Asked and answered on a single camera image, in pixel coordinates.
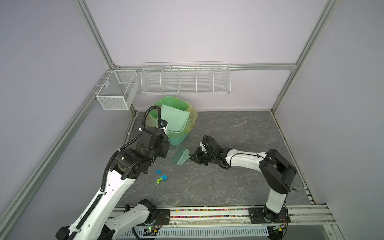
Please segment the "small white mesh basket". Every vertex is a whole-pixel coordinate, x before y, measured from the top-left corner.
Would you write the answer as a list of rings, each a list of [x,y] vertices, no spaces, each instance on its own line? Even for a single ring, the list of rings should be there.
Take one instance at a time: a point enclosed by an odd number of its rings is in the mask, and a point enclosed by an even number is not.
[[[112,70],[96,97],[104,110],[129,111],[139,86],[136,71]]]

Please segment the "mint green hand brush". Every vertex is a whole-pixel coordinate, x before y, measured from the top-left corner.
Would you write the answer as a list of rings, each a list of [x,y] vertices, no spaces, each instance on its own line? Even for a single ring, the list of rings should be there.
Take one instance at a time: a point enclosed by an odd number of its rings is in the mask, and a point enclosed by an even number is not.
[[[190,159],[190,150],[186,148],[179,149],[174,153],[171,159],[171,163],[177,166],[181,166],[189,159]]]

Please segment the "aluminium frame profiles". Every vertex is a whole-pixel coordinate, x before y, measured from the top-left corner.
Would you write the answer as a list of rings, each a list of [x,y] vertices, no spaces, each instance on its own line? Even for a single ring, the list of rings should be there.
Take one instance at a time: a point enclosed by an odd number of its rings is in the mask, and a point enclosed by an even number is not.
[[[315,46],[316,42],[318,41],[320,35],[324,31],[325,27],[327,26],[330,18],[332,17],[339,4],[340,1],[327,1],[324,9],[320,14],[319,19],[317,20],[315,28],[312,31],[296,63],[230,64],[229,69],[231,71],[290,70],[292,73],[290,74],[287,82],[283,86],[281,92],[277,97],[276,102],[272,107],[272,112],[275,112],[279,107],[280,103],[282,102],[282,99],[286,95],[288,88],[290,87],[296,75],[304,65],[305,60],[310,55],[311,50]],[[85,1],[74,1],[74,5],[79,15],[81,16],[89,34],[91,35],[91,38],[96,44],[98,51],[102,56],[102,59],[107,65],[108,70],[106,71],[106,74],[111,74],[114,70],[139,71],[141,69],[141,67],[138,66],[116,66],[113,63],[111,55],[107,51],[106,44],[100,34],[100,31],[97,28],[97,25],[87,3]],[[53,167],[56,165],[57,161],[60,159],[68,144],[75,136],[76,132],[84,122],[85,118],[88,116],[89,112],[91,111],[96,102],[97,90],[99,90],[99,87],[95,87],[92,93],[89,94],[89,96],[83,102],[82,106],[78,109],[76,114],[72,117],[70,122],[60,133],[59,137],[54,141],[53,145],[50,147],[50,149],[40,161],[38,166],[35,168],[30,177],[19,190],[17,195],[14,197],[9,206],[3,212],[1,216],[2,240],[5,240],[11,233],[14,226],[21,218],[22,214],[27,209],[32,199],[35,197],[39,188],[42,186],[42,184],[52,171]]]

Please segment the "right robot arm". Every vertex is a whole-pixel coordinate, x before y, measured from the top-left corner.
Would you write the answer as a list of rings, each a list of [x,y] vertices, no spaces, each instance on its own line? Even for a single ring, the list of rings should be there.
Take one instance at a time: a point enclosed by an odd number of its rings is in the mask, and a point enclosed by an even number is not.
[[[228,170],[242,167],[261,172],[270,187],[267,202],[263,208],[249,210],[252,223],[291,222],[288,208],[285,206],[288,193],[294,191],[293,181],[297,169],[279,151],[252,153],[233,148],[222,148],[214,138],[203,136],[195,153],[187,157],[199,165],[213,163]]]

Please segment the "blue green scraps front left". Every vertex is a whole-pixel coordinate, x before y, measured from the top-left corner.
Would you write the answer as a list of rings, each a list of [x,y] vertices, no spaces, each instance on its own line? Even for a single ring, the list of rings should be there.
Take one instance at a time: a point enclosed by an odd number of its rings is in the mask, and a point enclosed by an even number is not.
[[[163,172],[161,170],[156,170],[154,171],[154,173],[156,173],[157,175],[159,175],[159,178],[157,179],[157,183],[156,185],[158,185],[160,182],[162,181],[167,181],[168,179],[168,176],[167,175],[164,175]]]

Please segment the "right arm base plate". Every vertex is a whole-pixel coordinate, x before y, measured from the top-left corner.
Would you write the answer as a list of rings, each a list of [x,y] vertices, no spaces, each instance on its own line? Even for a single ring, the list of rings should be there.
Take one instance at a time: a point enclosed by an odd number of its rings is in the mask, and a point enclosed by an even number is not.
[[[282,207],[281,211],[277,214],[266,207],[249,208],[248,211],[252,224],[289,224],[291,222],[286,207]]]

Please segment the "mint green dustpan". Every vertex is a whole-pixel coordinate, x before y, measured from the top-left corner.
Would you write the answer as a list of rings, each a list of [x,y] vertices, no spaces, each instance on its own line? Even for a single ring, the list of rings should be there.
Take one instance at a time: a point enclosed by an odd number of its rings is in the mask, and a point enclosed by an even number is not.
[[[179,133],[184,130],[187,120],[190,116],[189,112],[182,111],[167,105],[162,105],[161,119],[168,122],[166,134]]]

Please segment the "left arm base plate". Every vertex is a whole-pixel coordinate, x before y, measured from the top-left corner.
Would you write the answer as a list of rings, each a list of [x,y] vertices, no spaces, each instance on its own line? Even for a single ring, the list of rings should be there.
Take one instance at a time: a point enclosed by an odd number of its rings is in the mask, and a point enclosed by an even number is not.
[[[170,209],[157,209],[156,212],[150,213],[149,218],[138,226],[168,226],[171,220]]]

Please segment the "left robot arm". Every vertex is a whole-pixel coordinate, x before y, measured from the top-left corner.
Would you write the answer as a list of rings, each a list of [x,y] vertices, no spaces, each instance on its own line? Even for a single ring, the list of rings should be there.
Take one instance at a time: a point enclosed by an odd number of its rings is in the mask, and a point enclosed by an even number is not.
[[[146,127],[146,123],[142,122],[139,134],[113,153],[103,172],[100,189],[73,224],[58,230],[56,239],[116,240],[137,225],[155,222],[157,207],[147,199],[140,201],[132,210],[110,219],[123,194],[140,174],[147,174],[156,159],[165,158],[169,151],[168,123],[161,118],[161,107],[151,106],[143,119],[152,110],[158,111],[157,126]]]

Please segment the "aluminium front rail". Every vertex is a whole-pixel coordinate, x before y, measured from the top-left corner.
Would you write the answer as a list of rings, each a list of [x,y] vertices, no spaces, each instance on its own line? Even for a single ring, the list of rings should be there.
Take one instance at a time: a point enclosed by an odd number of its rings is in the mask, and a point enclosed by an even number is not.
[[[326,205],[287,206],[281,217],[273,222],[263,217],[261,206],[219,206],[219,207],[158,207],[158,215],[166,227],[235,227],[235,226],[278,226],[334,225],[331,211]]]

